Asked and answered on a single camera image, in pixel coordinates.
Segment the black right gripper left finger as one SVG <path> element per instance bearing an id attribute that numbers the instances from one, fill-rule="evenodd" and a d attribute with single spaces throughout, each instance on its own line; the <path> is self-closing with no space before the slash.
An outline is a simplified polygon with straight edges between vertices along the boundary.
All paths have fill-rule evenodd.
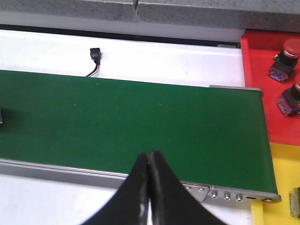
<path id="1" fill-rule="evenodd" d="M 83 224 L 146 225 L 148 206 L 148 159 L 141 153 L 112 198 Z"/>

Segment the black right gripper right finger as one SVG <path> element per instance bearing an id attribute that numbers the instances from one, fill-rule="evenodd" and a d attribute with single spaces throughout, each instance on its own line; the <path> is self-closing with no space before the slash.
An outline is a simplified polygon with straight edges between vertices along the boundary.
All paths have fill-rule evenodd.
<path id="1" fill-rule="evenodd" d="M 154 225 L 224 225 L 181 184 L 162 152 L 150 153 L 150 200 Z"/>

